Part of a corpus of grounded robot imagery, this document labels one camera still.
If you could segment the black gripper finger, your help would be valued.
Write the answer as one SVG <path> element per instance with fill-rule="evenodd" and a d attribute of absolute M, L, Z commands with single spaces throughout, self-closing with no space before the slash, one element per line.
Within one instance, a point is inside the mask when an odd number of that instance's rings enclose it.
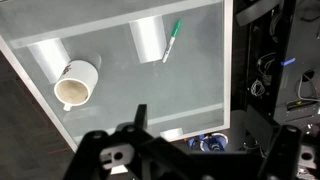
<path fill-rule="evenodd" d="M 138 105 L 136 115 L 134 118 L 134 124 L 141 129 L 147 128 L 147 105 L 146 104 Z"/>

